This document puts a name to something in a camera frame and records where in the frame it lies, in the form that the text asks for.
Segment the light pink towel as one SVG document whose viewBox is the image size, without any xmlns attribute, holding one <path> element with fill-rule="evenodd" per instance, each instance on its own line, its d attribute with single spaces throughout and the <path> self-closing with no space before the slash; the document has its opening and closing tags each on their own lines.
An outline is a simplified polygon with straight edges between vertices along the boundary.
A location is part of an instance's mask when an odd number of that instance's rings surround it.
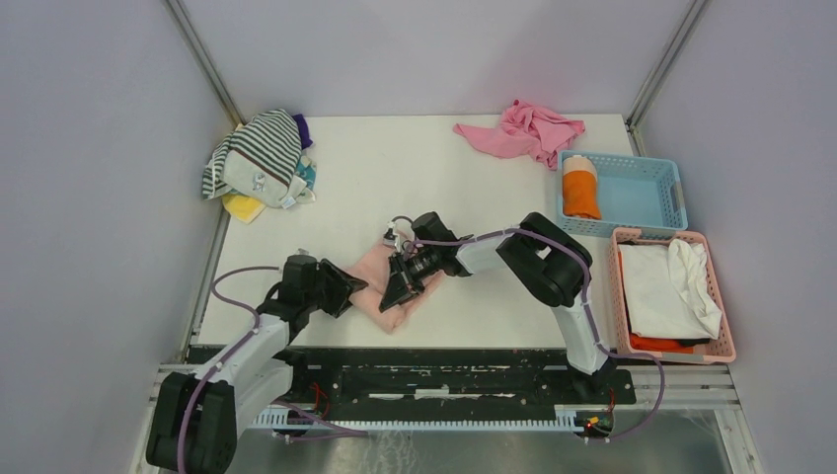
<svg viewBox="0 0 837 474">
<path fill-rule="evenodd" d="M 350 303 L 386 334 L 396 332 L 445 280 L 445 273 L 437 272 L 423 280 L 425 292 L 421 296 L 386 311 L 380 311 L 379 304 L 389 277 L 388 258 L 392 253 L 393 250 L 386 247 L 379 239 L 367 253 L 346 270 L 351 276 L 367 283 L 366 287 L 349 298 Z"/>
</svg>

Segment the orange cartoon towel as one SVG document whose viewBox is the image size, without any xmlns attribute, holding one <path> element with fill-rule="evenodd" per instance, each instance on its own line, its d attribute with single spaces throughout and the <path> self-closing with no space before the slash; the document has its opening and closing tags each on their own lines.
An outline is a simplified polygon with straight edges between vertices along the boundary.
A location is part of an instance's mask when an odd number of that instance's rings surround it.
<svg viewBox="0 0 837 474">
<path fill-rule="evenodd" d="M 564 215 L 600 220 L 598 174 L 592 161 L 582 155 L 572 155 L 564 160 L 562 173 Z"/>
</svg>

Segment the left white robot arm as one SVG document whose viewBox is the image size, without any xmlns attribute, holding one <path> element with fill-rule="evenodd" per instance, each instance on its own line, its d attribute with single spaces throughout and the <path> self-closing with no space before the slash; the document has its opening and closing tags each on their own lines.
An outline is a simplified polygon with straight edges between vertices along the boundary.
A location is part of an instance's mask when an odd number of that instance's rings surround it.
<svg viewBox="0 0 837 474">
<path fill-rule="evenodd" d="M 279 354 L 312 313 L 343 315 L 368 283 L 309 255 L 289 257 L 279 273 L 257 306 L 223 299 L 252 316 L 235 342 L 191 372 L 164 378 L 145 447 L 148 464 L 177 473 L 224 473 L 257 415 L 281 397 L 296 402 L 308 394 L 309 373 Z"/>
</svg>

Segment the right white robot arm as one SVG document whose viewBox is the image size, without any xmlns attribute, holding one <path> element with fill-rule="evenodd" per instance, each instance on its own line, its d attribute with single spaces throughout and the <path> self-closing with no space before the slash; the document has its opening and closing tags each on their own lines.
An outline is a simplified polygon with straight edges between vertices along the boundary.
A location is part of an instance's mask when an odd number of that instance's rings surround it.
<svg viewBox="0 0 837 474">
<path fill-rule="evenodd" d="M 572 395 L 594 403 L 610 388 L 615 362 L 602 343 L 590 309 L 592 257 L 580 243 L 539 212 L 517 226 L 458 237 L 435 211 L 412 220 L 414 239 L 402 243 L 390 229 L 388 279 L 379 303 L 385 311 L 423 295 L 424 281 L 439 272 L 449 277 L 509 269 L 528 292 L 549 307 L 563 334 Z"/>
</svg>

